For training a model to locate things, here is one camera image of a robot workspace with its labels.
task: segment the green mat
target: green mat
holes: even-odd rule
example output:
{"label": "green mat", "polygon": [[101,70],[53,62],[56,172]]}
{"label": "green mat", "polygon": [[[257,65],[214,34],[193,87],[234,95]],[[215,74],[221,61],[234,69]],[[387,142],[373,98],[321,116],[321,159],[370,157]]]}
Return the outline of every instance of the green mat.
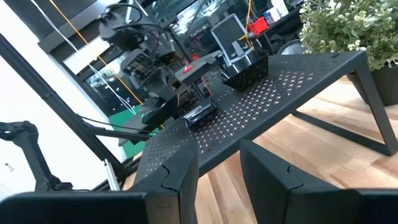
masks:
{"label": "green mat", "polygon": [[[141,106],[136,106],[134,108],[134,111],[138,112],[140,107]],[[126,123],[128,120],[130,120],[133,116],[134,115],[129,110],[125,110],[125,111],[122,111],[120,113],[110,116],[109,122],[114,125],[123,126],[124,123]],[[145,142],[139,142],[139,143],[133,145],[131,143],[131,141],[128,141],[127,143],[122,145],[127,158],[131,158],[131,157],[137,155],[138,153],[140,153],[144,149],[144,146],[145,146]]]}

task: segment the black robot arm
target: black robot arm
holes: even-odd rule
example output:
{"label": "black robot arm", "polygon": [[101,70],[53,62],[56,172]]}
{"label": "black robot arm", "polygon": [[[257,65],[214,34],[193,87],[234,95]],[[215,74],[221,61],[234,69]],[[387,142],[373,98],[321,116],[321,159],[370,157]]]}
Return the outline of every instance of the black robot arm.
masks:
{"label": "black robot arm", "polygon": [[0,139],[12,141],[24,152],[36,180],[35,192],[72,189],[71,183],[61,182],[58,177],[52,175],[37,142],[39,132],[34,124],[28,121],[0,122]]}

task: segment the perforated metal table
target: perforated metal table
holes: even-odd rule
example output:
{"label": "perforated metal table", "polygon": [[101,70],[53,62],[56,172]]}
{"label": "perforated metal table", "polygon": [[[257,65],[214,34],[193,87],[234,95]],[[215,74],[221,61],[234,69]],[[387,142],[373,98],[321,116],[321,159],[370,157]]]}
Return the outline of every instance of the perforated metal table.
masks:
{"label": "perforated metal table", "polygon": [[[150,138],[146,142],[135,182],[156,170],[189,141],[198,143],[199,175],[203,175],[235,153],[239,149],[239,140],[256,138],[289,114],[380,153],[394,154],[398,150],[398,142],[366,61],[364,52],[278,55],[269,59],[269,76],[243,93],[221,81],[212,83],[213,98],[219,104],[216,118],[197,132],[187,129],[178,119]],[[353,71],[359,75],[386,144],[296,111],[317,93]]]}

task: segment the red object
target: red object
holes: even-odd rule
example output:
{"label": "red object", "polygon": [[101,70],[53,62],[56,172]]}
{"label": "red object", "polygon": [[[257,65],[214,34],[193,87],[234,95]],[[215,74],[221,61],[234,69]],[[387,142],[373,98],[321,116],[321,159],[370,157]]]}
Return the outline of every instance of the red object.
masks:
{"label": "red object", "polygon": [[198,54],[196,54],[196,53],[193,53],[192,54],[192,59],[193,60],[198,60],[200,57],[199,57],[199,55]]}
{"label": "red object", "polygon": [[189,65],[189,66],[185,66],[185,68],[184,68],[184,73],[187,73],[189,70],[191,70],[192,69],[192,66],[191,65]]}
{"label": "red object", "polygon": [[253,24],[249,25],[248,27],[249,30],[254,35],[259,35],[262,31],[268,29],[268,24],[264,17],[260,17],[258,20],[256,20]]}

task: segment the light wood floor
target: light wood floor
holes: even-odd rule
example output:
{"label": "light wood floor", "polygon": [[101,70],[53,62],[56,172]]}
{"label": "light wood floor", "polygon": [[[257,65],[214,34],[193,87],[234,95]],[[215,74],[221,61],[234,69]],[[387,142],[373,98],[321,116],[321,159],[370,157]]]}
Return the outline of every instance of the light wood floor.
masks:
{"label": "light wood floor", "polygon": [[[398,134],[398,106],[386,108]],[[342,78],[299,111],[382,141],[369,107]],[[398,154],[385,157],[328,131],[288,116],[254,140],[295,166],[341,188],[398,188]],[[132,185],[134,174],[125,189]],[[198,181],[198,222],[257,223],[242,178],[239,152]]]}

